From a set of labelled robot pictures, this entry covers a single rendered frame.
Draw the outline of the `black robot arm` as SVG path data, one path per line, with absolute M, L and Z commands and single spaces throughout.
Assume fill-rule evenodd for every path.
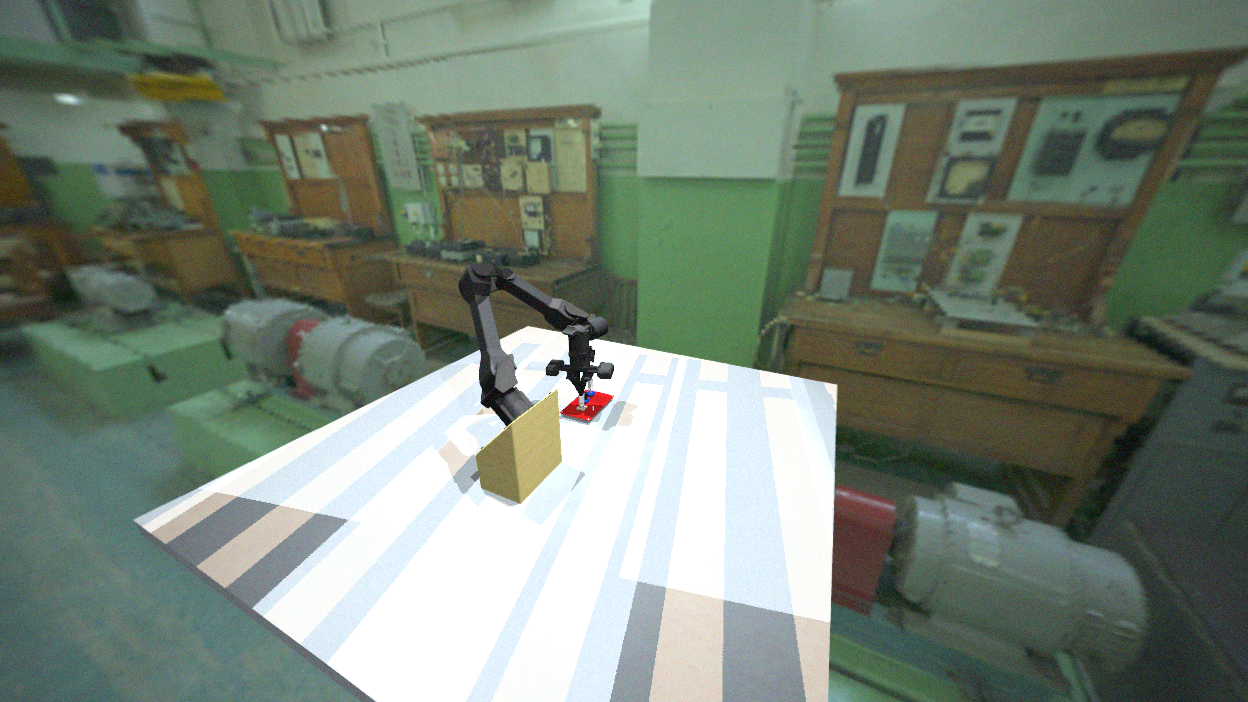
M 568 335 L 569 349 L 588 349 L 589 341 L 608 332 L 605 319 L 597 317 L 595 314 L 590 316 L 563 299 L 552 299 L 518 277 L 510 269 L 499 269 L 493 264 L 470 264 L 461 277 L 458 287 L 462 297 L 470 305 L 480 349 L 480 405 L 493 408 L 505 427 L 535 403 L 530 403 L 525 393 L 514 387 L 518 383 L 517 366 L 513 353 L 505 353 L 500 347 L 490 307 L 490 292 L 505 290 L 543 314 L 548 324 Z

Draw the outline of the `red circuit board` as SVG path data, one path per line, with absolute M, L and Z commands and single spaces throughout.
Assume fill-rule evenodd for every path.
M 587 381 L 587 390 L 584 391 L 583 396 L 578 395 L 578 397 L 574 398 L 572 401 L 572 403 L 567 405 L 567 407 L 563 408 L 562 412 L 559 412 L 559 413 L 562 413 L 562 417 L 563 417 L 563 413 L 565 413 L 565 415 L 572 416 L 572 417 L 587 420 L 588 425 L 589 425 L 589 421 L 610 400 L 613 401 L 614 395 L 597 392 L 597 391 L 593 391 L 592 388 L 593 388 L 593 377 L 592 377 L 590 381 Z

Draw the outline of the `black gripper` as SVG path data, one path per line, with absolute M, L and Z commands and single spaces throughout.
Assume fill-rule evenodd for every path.
M 567 371 L 567 378 L 570 380 L 580 396 L 584 393 L 587 381 L 590 381 L 594 373 L 598 378 L 612 378 L 614 372 L 612 362 L 600 362 L 599 366 L 590 365 L 590 346 L 582 350 L 569 349 L 568 356 L 570 365 L 564 363 L 564 360 L 552 358 L 547 365 L 547 376 L 557 376 L 559 371 Z M 583 373 L 582 380 L 580 372 Z

